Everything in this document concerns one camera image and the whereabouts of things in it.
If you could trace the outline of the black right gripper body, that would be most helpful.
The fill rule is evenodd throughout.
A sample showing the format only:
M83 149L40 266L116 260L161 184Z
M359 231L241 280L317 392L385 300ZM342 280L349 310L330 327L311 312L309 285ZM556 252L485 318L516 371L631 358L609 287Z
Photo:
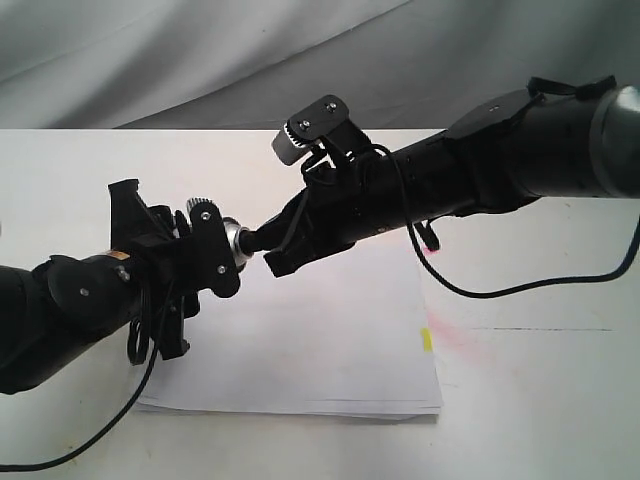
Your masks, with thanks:
M300 169L304 187L294 197L306 197L307 203L286 239L309 237L314 260L402 228L414 215L415 147L391 151L373 142L333 94L285 120L272 149L284 165Z

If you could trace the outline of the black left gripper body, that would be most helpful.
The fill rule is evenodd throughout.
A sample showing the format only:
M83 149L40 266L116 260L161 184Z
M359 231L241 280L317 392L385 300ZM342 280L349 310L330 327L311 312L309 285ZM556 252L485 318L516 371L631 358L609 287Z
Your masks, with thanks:
M153 215L165 231L163 238L144 235L113 249L128 256L130 275L141 283L153 313L160 311L166 299L202 290L223 299L238 292L239 273L214 203L197 202L187 216L176 212L173 230Z

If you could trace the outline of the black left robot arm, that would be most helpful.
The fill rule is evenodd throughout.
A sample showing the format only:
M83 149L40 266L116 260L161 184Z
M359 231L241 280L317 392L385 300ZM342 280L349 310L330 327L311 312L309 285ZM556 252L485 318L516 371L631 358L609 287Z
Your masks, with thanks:
M184 322L198 294L230 298L246 261L243 227L205 198L187 210L147 206L136 179L109 185L110 248L85 259L52 255L31 271L1 269L1 391L33 389L123 326L127 356L186 354Z

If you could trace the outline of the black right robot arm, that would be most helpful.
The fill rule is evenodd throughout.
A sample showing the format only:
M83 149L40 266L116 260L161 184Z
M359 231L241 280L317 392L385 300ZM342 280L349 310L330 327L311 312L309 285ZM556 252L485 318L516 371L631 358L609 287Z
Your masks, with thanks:
M442 217L506 214L543 197L639 195L639 90L606 77L580 86L532 78L449 128L386 153L327 95L272 144L303 190L249 245L277 276L411 226L433 240Z

